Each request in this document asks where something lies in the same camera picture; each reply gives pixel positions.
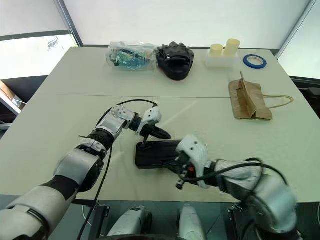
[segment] white table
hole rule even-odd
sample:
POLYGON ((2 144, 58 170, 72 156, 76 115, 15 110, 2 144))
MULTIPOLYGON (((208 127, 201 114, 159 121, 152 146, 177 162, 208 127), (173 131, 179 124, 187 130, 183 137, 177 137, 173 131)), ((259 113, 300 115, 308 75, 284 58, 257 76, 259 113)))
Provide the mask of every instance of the white table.
POLYGON ((228 83, 241 78, 261 84, 266 95, 303 95, 269 50, 240 49, 237 70, 208 70, 203 61, 206 49, 193 49, 194 63, 184 81, 173 81, 158 68, 155 71, 132 72, 111 68, 105 60, 106 48, 72 47, 38 90, 45 94, 229 98, 228 83), (266 59, 263 69, 252 69, 242 59, 256 54, 266 59))
MULTIPOLYGON (((48 181, 59 159, 80 140, 77 136, 89 134, 106 109, 128 99, 37 93, 0 141, 0 194, 21 195, 48 181)), ((259 157, 286 175, 299 202, 320 200, 320 192, 310 187, 320 181, 320 120, 305 99, 272 109, 271 121, 235 119, 229 98, 147 99, 159 103, 163 116, 159 126, 173 139, 197 135, 208 145, 212 160, 259 157)), ((150 107, 127 106, 138 113, 150 107)), ((134 152, 140 140, 126 130, 115 142, 101 200, 235 201, 214 187, 204 190, 185 184, 183 191, 177 190, 178 177, 166 169, 137 169, 134 152)), ((97 188, 98 184, 78 198, 92 199, 97 188)))
MULTIPOLYGON (((89 134, 105 110, 143 97, 159 103, 163 116, 159 126, 172 139, 195 134, 208 145, 212 160, 259 157, 286 175, 299 202, 320 201, 320 192, 308 187, 320 181, 320 120, 269 51, 240 50, 240 56, 257 54, 268 64, 260 70, 242 63, 239 68, 247 81, 262 85, 264 94, 295 98, 292 104, 272 109, 271 121, 234 118, 228 83, 240 74, 207 70, 202 63, 205 50, 194 50, 190 75, 180 82, 169 80, 158 69, 114 71, 105 63, 105 51, 71 48, 17 117, 0 141, 0 194, 21 195, 47 182, 59 159, 79 142, 78 135, 89 134)), ((284 101, 267 99, 266 103, 284 101)), ((137 102, 127 106, 141 114, 150 107, 137 102)), ((141 137, 130 130, 117 139, 100 199, 235 201, 213 187, 203 190, 186 184, 183 191, 177 190, 178 177, 165 169, 137 169, 134 152, 139 141, 141 137)), ((93 199, 97 188, 98 184, 78 198, 93 199)))

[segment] paper bag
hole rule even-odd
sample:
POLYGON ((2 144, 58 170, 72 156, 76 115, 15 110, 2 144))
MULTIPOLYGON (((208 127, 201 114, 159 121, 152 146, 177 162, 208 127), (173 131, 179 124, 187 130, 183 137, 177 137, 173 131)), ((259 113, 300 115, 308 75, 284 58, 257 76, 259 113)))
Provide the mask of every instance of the paper bag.
POLYGON ((266 107, 261 85, 241 79, 229 83, 229 92, 233 115, 237 119, 273 119, 272 113, 266 107))

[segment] yellow cup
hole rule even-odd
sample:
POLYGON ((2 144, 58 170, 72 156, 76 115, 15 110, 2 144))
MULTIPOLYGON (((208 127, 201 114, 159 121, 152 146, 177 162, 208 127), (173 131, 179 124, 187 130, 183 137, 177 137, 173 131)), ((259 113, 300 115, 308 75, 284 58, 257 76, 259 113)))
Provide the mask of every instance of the yellow cup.
POLYGON ((228 39, 228 41, 226 42, 223 55, 234 56, 237 53, 239 46, 240 46, 240 41, 238 39, 235 39, 235 38, 228 39))
POLYGON ((224 46, 221 44, 213 44, 210 47, 210 54, 214 56, 221 56, 222 49, 224 49, 224 46))

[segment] blue tape roll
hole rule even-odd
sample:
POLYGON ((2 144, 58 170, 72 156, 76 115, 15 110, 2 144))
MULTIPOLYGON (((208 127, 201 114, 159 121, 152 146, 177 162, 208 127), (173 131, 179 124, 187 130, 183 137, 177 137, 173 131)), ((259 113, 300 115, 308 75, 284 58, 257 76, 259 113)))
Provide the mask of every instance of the blue tape roll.
POLYGON ((243 58, 243 62, 245 65, 247 65, 248 67, 250 67, 252 69, 263 69, 267 65, 267 61, 263 57, 255 55, 255 54, 246 55, 243 58), (248 59, 250 59, 250 58, 259 60, 261 62, 261 64, 260 65, 252 64, 251 62, 248 61, 248 59))

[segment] plastic container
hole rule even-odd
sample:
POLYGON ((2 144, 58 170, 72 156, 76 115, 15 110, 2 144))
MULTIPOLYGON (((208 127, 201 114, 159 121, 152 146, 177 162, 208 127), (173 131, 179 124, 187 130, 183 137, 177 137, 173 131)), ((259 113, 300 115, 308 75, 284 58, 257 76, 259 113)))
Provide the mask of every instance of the plastic container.
POLYGON ((239 62, 240 59, 237 53, 233 56, 227 56, 222 51, 222 55, 213 55, 209 49, 205 56, 205 66, 207 68, 234 69, 238 66, 239 62))

